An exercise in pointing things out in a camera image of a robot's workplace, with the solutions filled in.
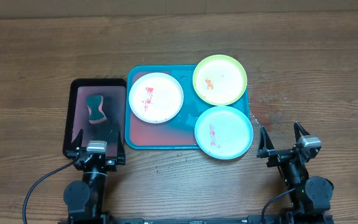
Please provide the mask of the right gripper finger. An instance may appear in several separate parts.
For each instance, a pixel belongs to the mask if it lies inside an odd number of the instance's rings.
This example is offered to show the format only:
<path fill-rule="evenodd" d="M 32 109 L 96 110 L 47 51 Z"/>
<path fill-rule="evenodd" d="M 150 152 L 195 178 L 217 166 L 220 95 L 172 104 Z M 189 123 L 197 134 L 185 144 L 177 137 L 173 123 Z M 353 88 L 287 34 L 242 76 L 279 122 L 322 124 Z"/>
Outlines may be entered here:
<path fill-rule="evenodd" d="M 307 136 L 309 135 L 309 132 L 307 130 L 305 130 L 302 125 L 296 121 L 293 125 L 294 127 L 294 133 L 295 133 L 295 140 L 296 142 L 298 142 L 298 140 L 302 137 L 302 136 Z"/>
<path fill-rule="evenodd" d="M 271 142 L 271 139 L 268 135 L 264 126 L 260 127 L 260 140 L 259 140 L 259 148 L 258 154 L 271 154 L 275 151 L 275 148 Z"/>

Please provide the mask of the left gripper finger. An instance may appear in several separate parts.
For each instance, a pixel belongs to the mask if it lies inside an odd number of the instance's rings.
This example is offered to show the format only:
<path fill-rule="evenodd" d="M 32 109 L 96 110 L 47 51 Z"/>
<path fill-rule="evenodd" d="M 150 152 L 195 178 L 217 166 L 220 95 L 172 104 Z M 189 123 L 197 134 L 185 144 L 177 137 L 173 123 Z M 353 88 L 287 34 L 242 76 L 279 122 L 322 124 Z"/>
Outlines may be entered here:
<path fill-rule="evenodd" d="M 121 128 L 118 127 L 117 128 L 117 134 L 116 134 L 116 149 L 117 149 L 117 153 L 125 153 L 124 150 L 124 141 L 122 140 L 122 134 L 121 134 Z"/>
<path fill-rule="evenodd" d="M 82 140 L 83 140 L 83 130 L 80 129 L 76 138 L 74 138 L 74 140 L 71 142 L 71 150 L 79 151 L 82 145 Z"/>

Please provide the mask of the green and orange sponge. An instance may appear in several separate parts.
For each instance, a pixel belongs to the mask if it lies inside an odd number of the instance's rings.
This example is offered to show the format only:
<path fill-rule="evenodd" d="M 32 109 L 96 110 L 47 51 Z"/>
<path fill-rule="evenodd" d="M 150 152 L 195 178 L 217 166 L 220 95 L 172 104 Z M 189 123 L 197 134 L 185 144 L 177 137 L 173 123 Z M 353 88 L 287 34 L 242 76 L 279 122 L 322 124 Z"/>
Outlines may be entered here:
<path fill-rule="evenodd" d="M 102 95 L 91 95 L 86 98 L 86 105 L 89 111 L 89 122 L 91 124 L 102 123 L 107 120 L 103 111 L 104 97 Z"/>

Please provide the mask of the light blue plate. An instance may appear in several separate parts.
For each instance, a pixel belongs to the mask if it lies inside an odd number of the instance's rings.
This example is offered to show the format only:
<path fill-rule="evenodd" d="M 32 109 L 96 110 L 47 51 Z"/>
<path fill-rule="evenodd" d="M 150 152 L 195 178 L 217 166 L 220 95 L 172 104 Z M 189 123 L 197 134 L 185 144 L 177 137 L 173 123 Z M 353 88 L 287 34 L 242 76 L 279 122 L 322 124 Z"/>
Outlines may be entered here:
<path fill-rule="evenodd" d="M 241 157 L 251 147 L 253 137 L 250 119 L 230 106 L 215 106 L 206 110 L 195 124 L 197 145 L 216 159 Z"/>

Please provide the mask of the white plate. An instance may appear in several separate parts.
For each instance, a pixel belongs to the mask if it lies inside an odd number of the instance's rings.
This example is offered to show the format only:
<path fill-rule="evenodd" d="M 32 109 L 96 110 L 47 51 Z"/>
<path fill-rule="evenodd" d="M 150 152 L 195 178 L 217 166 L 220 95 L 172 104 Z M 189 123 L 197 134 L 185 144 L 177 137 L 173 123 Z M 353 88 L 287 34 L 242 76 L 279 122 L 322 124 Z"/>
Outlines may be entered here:
<path fill-rule="evenodd" d="M 174 118 L 184 102 L 183 88 L 171 75 L 161 72 L 141 76 L 129 92 L 129 106 L 146 123 L 164 123 Z"/>

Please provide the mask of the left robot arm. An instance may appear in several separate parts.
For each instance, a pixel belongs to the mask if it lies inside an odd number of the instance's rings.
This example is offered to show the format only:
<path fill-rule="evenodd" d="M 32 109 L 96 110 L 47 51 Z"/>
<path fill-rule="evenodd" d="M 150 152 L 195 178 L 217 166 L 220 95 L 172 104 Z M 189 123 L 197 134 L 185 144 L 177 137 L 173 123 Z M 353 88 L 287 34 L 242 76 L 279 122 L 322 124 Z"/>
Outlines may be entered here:
<path fill-rule="evenodd" d="M 103 210 L 108 172 L 126 163 L 121 134 L 116 134 L 116 157 L 107 155 L 106 141 L 90 141 L 82 146 L 83 130 L 63 147 L 63 154 L 72 160 L 74 167 L 82 171 L 82 179 L 67 185 L 63 200 L 67 205 L 67 223 L 117 223 L 110 212 Z"/>

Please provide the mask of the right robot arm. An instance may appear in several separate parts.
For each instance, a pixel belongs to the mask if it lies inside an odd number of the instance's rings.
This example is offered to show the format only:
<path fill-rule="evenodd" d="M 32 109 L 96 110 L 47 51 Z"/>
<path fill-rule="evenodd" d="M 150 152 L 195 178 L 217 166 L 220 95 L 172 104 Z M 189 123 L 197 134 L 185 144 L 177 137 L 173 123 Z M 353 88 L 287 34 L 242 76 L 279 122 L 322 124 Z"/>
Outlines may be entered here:
<path fill-rule="evenodd" d="M 330 200 L 333 196 L 333 183 L 320 176 L 310 177 L 305 164 L 314 159 L 321 147 L 321 140 L 306 131 L 299 122 L 294 125 L 295 141 L 289 149 L 276 150 L 268 132 L 260 128 L 258 158 L 267 158 L 267 167 L 276 167 L 284 180 L 286 191 L 270 199 L 258 216 L 259 223 L 333 223 Z M 282 208 L 278 215 L 267 215 L 268 206 L 289 196 L 291 206 Z"/>

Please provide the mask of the black plastic tray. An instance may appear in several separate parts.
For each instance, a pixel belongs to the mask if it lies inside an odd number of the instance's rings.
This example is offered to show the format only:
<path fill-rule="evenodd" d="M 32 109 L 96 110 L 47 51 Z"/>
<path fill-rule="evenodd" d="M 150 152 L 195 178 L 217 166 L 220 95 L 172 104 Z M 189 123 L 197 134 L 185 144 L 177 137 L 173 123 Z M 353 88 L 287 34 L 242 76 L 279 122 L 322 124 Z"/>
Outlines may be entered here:
<path fill-rule="evenodd" d="M 80 129 L 83 130 L 82 146 L 90 141 L 106 141 L 107 155 L 117 156 L 116 134 L 121 128 L 124 141 L 126 115 L 126 81 L 121 78 L 79 78 L 70 86 L 67 120 L 63 147 L 76 138 Z M 107 117 L 102 123 L 91 124 L 86 98 L 91 95 L 102 95 L 103 111 Z"/>

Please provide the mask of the teal plastic tray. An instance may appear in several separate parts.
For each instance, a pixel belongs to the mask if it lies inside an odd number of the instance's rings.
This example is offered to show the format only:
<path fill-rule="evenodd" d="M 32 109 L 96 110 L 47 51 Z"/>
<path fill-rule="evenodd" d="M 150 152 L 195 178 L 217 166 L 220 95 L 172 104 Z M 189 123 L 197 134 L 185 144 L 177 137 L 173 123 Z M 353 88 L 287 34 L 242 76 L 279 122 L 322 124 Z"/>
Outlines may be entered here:
<path fill-rule="evenodd" d="M 146 123 L 126 104 L 125 140 L 134 149 L 199 149 L 195 139 L 195 124 L 212 105 L 196 94 L 192 84 L 195 65 L 139 65 L 127 76 L 127 91 L 142 76 L 160 72 L 171 75 L 183 88 L 184 102 L 180 112 L 164 123 Z"/>

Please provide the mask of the yellow-green plate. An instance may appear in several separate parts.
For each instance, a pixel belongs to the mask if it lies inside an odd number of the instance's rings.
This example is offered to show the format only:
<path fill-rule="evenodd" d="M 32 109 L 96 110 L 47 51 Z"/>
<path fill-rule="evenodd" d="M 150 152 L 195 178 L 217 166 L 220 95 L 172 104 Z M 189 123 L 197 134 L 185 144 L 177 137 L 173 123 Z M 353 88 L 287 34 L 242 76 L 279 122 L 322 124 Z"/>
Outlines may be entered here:
<path fill-rule="evenodd" d="M 226 106 L 235 103 L 246 92 L 247 74 L 236 59 L 211 55 L 196 65 L 192 83 L 203 101 L 214 106 Z"/>

